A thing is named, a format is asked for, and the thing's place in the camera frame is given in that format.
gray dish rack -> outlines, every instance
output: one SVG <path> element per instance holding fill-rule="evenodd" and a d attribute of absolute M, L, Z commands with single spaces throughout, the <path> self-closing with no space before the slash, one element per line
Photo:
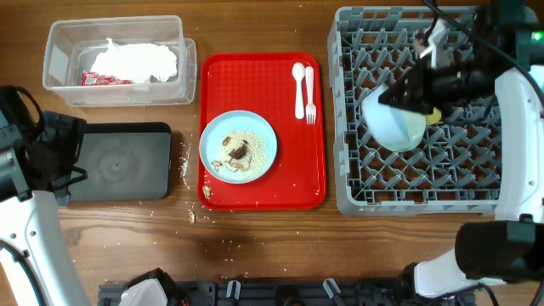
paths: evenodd
<path fill-rule="evenodd" d="M 443 10 L 470 26 L 473 7 Z M 334 98 L 334 168 L 338 210 L 352 216 L 421 213 L 493 214 L 501 186 L 501 116 L 498 106 L 479 125 L 428 126 L 412 151 L 382 148 L 371 136 L 361 102 L 377 85 L 394 82 L 414 65 L 413 33 L 429 27 L 424 7 L 344 7 L 327 39 Z M 472 45 L 450 28 L 452 53 L 466 59 Z M 489 99 L 456 110 L 449 122 L 473 121 Z"/>

light blue plate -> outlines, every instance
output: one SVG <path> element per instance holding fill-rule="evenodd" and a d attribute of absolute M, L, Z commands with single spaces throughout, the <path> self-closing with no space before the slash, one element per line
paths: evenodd
<path fill-rule="evenodd" d="M 240 173 L 230 171 L 219 171 L 217 173 L 213 170 L 212 161 L 217 160 L 219 157 L 218 144 L 222 143 L 229 133 L 235 129 L 255 133 L 263 139 L 264 151 L 268 153 L 268 162 L 263 171 L 255 178 L 242 178 Z M 269 123 L 261 116 L 246 110 L 233 110 L 215 117 L 204 128 L 199 146 L 201 161 L 206 170 L 216 179 L 231 184 L 249 183 L 263 176 L 272 166 L 277 150 L 278 141 Z"/>

white spoon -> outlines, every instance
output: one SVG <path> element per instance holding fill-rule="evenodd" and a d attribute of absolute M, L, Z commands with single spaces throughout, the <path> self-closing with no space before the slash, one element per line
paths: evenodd
<path fill-rule="evenodd" d="M 297 98 L 295 100 L 295 117 L 297 119 L 304 118 L 304 101 L 303 101 L 303 79 L 306 75 L 304 65 L 295 63 L 292 66 L 292 77 L 297 81 Z"/>

transparent container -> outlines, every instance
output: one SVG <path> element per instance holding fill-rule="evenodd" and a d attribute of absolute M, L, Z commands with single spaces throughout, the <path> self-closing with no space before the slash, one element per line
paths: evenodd
<path fill-rule="evenodd" d="M 176 54 L 178 74 L 166 82 L 80 86 L 96 56 L 114 43 L 166 45 Z M 63 20 L 51 25 L 43 61 L 43 86 L 72 106 L 186 105 L 195 97 L 196 47 L 184 39 L 178 16 Z"/>

crumb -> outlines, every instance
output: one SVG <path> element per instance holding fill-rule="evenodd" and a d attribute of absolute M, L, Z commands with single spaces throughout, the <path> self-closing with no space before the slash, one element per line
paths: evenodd
<path fill-rule="evenodd" d="M 204 196 L 207 200 L 210 199 L 210 195 L 212 193 L 212 189 L 206 185 L 202 186 L 202 192 L 204 192 Z"/>
<path fill-rule="evenodd" d="M 189 222 L 191 224 L 194 224 L 196 222 L 196 216 L 193 211 L 189 211 Z"/>

